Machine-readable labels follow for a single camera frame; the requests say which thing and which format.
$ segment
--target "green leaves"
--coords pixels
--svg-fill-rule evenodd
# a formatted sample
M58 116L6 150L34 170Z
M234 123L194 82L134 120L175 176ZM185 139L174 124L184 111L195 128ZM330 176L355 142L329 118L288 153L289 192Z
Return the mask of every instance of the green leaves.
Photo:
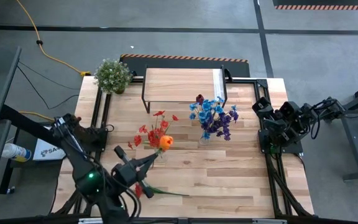
M123 90L132 80L127 64L116 60L103 59L102 64L94 73L96 84L103 92L111 94L117 90Z

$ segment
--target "yellow cable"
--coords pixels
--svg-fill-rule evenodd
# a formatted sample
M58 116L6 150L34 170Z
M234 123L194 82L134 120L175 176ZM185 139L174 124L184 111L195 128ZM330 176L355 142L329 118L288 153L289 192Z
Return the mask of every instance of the yellow cable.
M34 21L32 20L32 18L31 18L31 16L30 16L29 12L27 12L27 10L25 9L25 7L22 5L22 3L20 3L19 0L16 0L16 1L17 1L17 3L19 3L19 5L22 7L22 9L24 10L24 12L25 12L25 13L27 14L27 16L29 17L29 19L30 19L30 21L31 21L31 23L32 23L32 26L33 26L34 29L35 29L35 33L37 33L38 40L41 41L40 34L38 33L37 27L35 26ZM69 65L68 63L66 63L66 62L64 62L64 61L62 61L62 60L59 60L59 59L57 59L57 58L54 58L54 57L52 57L52 56L49 56L47 53L45 53L44 49L42 48L42 44L38 44L38 46L40 46L40 49L41 49L42 53L43 53L45 56L47 56L48 58L50 58L50 59L52 59L52 60L54 60L54 61L57 61L57 62L60 62L60 63L62 63L62 64L64 64L64 65L67 65L68 67L72 68L74 71L78 72L82 77L85 76L85 75L91 75L91 72L89 72L89 71L88 71L88 72L81 72L81 71L79 71L78 69L76 69L75 67Z
M21 114L31 114L31 115L36 115L36 116L38 116L38 117L40 117L40 118L43 118L43 119L47 119L47 120L49 120L49 121L55 121L54 119L52 119L52 118L49 118L49 117L47 117L47 116L44 116L44 115L42 115L42 114L38 114L38 113L36 113L36 112L29 112L29 111L19 111L19 113L21 113Z

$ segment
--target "orange black striped tape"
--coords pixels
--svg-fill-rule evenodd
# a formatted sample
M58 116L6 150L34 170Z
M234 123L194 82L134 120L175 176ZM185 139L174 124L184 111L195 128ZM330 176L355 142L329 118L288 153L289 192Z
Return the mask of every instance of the orange black striped tape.
M276 9L291 10L358 10L358 6L315 6L315 5L280 5Z
M120 58L124 57L139 57L139 58L165 58L165 59L181 59L181 60L210 60L210 61L223 61L223 62L245 62L245 59L233 58L211 58L211 57L190 57L190 56L169 56L169 55L142 55L142 54L122 54Z

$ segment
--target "concrete floor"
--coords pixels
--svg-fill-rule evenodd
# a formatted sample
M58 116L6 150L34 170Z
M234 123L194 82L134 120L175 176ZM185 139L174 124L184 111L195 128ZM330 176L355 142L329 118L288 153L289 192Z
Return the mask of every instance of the concrete floor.
M253 0L22 0L22 3L40 26L258 28ZM358 11L278 11L271 0L259 3L265 29L358 30ZM15 1L0 0L1 24L30 22ZM259 34L49 31L40 35L50 55L81 70L94 70L103 58L136 53L245 58L249 60L252 77L267 76ZM20 45L23 63L63 85L79 88L81 77L45 58L35 40L32 31L0 30L0 46ZM267 46L274 77L285 79L289 99L300 105L317 103L327 96L345 103L358 90L358 35L267 35ZM78 93L55 86L26 68L24 71L50 106ZM48 110L17 72L7 103L17 110L59 116L74 112L76 100ZM318 138L312 141L305 137L302 145L315 214L358 221L358 180L342 181L342 176L356 172L357 166L341 122L323 124ZM0 218L47 214L58 170L59 167L38 167L16 171L13 182L17 182L17 192L0 195Z

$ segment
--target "wooden platform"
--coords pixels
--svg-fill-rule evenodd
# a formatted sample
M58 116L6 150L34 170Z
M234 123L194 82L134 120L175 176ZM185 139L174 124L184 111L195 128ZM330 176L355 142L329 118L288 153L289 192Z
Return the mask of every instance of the wooden platform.
M283 79L268 79L273 107L287 100ZM148 172L147 182L171 192L189 194L190 197L156 195L152 199L142 197L142 217L213 217L213 218L270 218L273 217L272 199L264 156L259 152L257 130L259 121L251 109L255 101L254 89L247 84L227 84L227 105L237 105L239 120L231 124L231 141L213 137L208 146L200 146L201 128L188 119L187 103L153 103L150 114L144 110L140 98L141 84L131 84L122 95L113 95L108 124L115 127L109 134L102 164L110 170L119 159L113 149L120 145L130 157L144 157L153 150L140 145L135 150L127 146L138 134L143 124L155 122L152 116L158 110L166 110L167 118L176 115L180 120L168 130L175 138L171 150L166 152L166 162L157 162ZM76 116L81 125L89 126L93 112L97 86L92 77L84 77ZM289 189L304 206L313 213L305 172L299 158L283 155L285 175ZM72 167L63 161L53 211L58 210L74 191ZM279 192L281 208L282 195ZM131 201L126 200L129 209ZM99 216L93 207L92 216Z

